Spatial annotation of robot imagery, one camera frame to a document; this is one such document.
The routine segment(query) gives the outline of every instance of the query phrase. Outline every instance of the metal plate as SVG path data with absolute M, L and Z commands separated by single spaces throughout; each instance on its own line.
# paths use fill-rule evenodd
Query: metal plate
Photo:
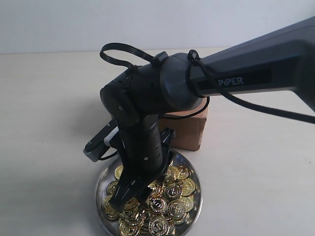
M 199 176 L 192 166 L 192 164 L 180 153 L 173 151 L 175 153 L 173 158 L 173 166 L 186 165 L 190 171 L 190 178 L 194 180 L 196 184 L 196 191 L 193 195 L 194 198 L 194 208 L 189 212 L 189 218 L 186 223 L 176 226 L 175 236 L 183 236 L 192 228 L 196 222 L 202 206 L 202 193 L 201 186 L 199 182 Z M 102 213 L 102 200 L 107 196 L 106 187 L 107 185 L 115 180 L 114 171 L 116 167 L 122 165 L 121 159 L 118 157 L 101 173 L 95 189 L 95 201 L 96 201 L 96 211 L 99 216 L 101 225 L 104 227 L 105 231 L 111 236 L 119 236 L 118 232 L 118 221 L 110 221 L 106 219 Z

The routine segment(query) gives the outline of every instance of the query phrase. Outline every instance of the white table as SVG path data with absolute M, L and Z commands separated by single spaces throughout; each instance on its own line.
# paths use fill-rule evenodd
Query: white table
M 105 235 L 94 188 L 106 162 L 92 163 L 82 149 L 110 119 L 99 90 L 122 70 L 97 52 L 0 55 L 1 236 Z M 314 114 L 291 92 L 240 97 Z M 314 137 L 314 125 L 213 97 L 201 149 L 180 151 L 203 186 L 189 235 L 313 236 Z

